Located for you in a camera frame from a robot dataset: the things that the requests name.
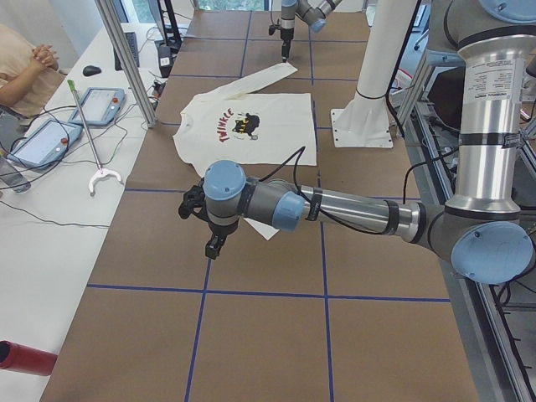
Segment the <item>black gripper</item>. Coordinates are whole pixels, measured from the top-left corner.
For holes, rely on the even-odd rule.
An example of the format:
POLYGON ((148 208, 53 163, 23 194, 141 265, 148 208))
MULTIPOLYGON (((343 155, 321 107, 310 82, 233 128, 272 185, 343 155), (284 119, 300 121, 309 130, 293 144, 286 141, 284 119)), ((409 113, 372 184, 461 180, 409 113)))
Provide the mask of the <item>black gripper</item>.
POLYGON ((205 255, 211 260, 216 260, 224 247, 227 236, 233 234, 238 229, 238 226, 238 220, 227 225, 209 222, 209 228, 213 235, 205 246, 205 255))
MULTIPOLYGON (((289 53, 291 48, 291 41, 290 40, 283 40, 281 45, 281 52, 282 53, 289 53)), ((282 62, 287 63, 289 58, 289 54, 283 54, 282 55, 282 62)))

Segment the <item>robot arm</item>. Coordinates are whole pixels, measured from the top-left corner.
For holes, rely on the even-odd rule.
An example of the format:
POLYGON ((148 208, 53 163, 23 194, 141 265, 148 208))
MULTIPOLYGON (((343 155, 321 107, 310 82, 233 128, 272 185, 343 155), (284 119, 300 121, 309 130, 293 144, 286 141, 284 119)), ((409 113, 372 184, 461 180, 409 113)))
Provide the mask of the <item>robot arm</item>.
POLYGON ((304 22, 313 32, 318 33, 325 26, 327 16, 341 2, 341 0, 323 0, 316 7, 313 7, 306 0, 283 0, 281 2, 281 17, 274 28, 280 31, 282 41, 281 58, 283 63, 290 57, 296 18, 304 22))
POLYGON ((302 277, 324 270, 328 293, 429 296, 438 281, 436 252, 449 238, 456 216, 428 206, 427 222, 418 245, 384 234, 384 211, 391 206, 416 206, 413 166, 402 140, 379 148, 342 148, 324 123, 317 124, 315 167, 248 165, 262 187, 302 186, 304 193, 323 194, 322 212, 314 234, 301 224, 295 234, 278 234, 271 242, 257 236, 252 222, 229 243, 211 265, 212 291, 291 292, 302 277))

